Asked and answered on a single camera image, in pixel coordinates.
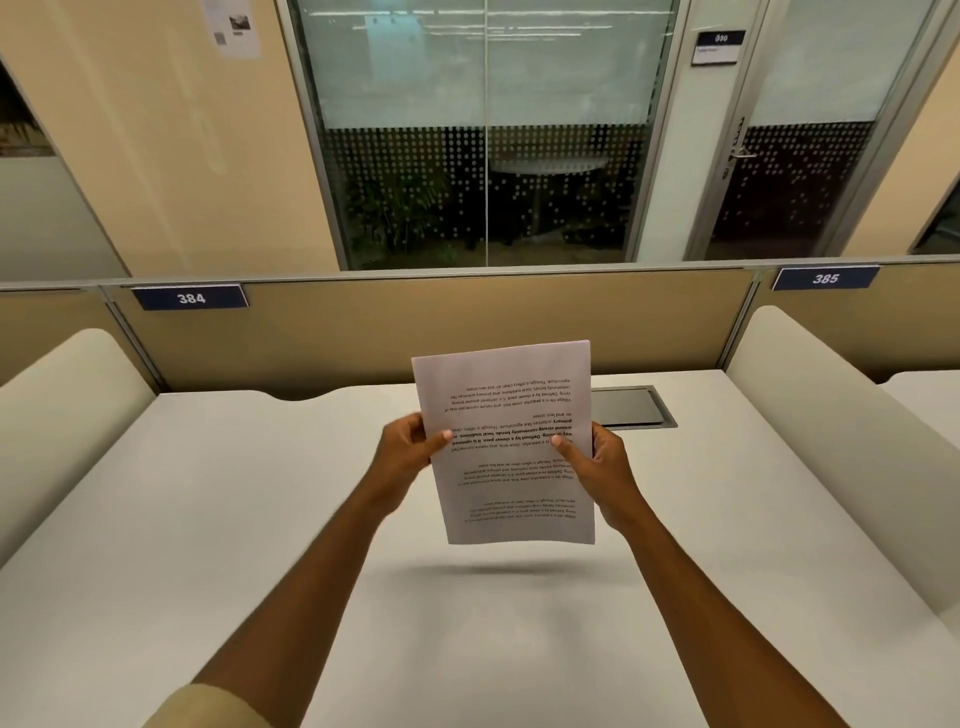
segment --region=paper on wall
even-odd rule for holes
[[[260,58],[250,0],[201,0],[206,27],[219,51],[230,58]]]
[[[592,544],[593,501],[549,439],[592,453],[590,343],[537,344],[413,360],[451,544]]]

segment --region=person's left arm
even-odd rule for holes
[[[384,427],[363,479],[193,682],[241,698],[273,728],[298,728],[373,534],[452,436],[426,439],[419,413]]]

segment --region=forearm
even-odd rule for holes
[[[710,728],[846,726],[723,596],[646,503],[624,529]]]
[[[194,679],[297,728],[382,515],[354,492]]]

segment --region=hand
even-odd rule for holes
[[[550,438],[550,444],[572,466],[584,490],[616,530],[622,533],[638,511],[648,507],[636,486],[623,440],[602,425],[593,423],[592,458],[561,435]]]
[[[427,438],[420,412],[394,420],[383,428],[373,461],[354,494],[386,518],[399,508],[410,484],[430,464],[430,457],[453,439],[450,430]]]

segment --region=white table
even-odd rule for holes
[[[960,448],[960,371],[901,372],[880,386]]]
[[[960,724],[960,647],[722,372],[653,384],[641,488],[854,728]],[[0,725],[132,728],[366,468],[412,385],[159,397],[0,570]],[[448,546],[430,472],[377,535],[307,726],[705,725],[629,550]]]

